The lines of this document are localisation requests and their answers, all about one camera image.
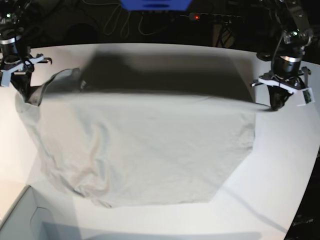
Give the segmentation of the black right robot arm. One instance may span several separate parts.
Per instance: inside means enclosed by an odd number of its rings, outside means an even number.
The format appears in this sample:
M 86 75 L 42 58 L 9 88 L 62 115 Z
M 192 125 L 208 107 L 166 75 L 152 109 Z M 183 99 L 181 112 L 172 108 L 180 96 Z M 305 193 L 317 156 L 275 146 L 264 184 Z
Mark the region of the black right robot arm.
M 0 86 L 10 85 L 17 90 L 25 103 L 39 106 L 46 86 L 31 86 L 36 64 L 52 63 L 43 54 L 31 55 L 29 34 L 34 28 L 33 14 L 38 14 L 31 0 L 2 0 L 0 2 Z

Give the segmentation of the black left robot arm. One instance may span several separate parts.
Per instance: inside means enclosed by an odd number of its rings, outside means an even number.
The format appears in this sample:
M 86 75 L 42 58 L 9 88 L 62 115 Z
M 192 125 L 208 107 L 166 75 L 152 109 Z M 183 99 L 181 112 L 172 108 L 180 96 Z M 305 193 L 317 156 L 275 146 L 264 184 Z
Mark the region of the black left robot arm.
M 259 76 L 252 87 L 266 85 L 269 92 L 270 108 L 281 109 L 287 100 L 297 95 L 299 105 L 314 102 L 312 89 L 309 87 L 311 70 L 301 67 L 305 48 L 312 43 L 314 36 L 306 12 L 299 0 L 262 0 L 271 19 L 279 25 L 280 36 L 272 53 L 257 53 L 257 58 L 270 62 L 270 71 Z

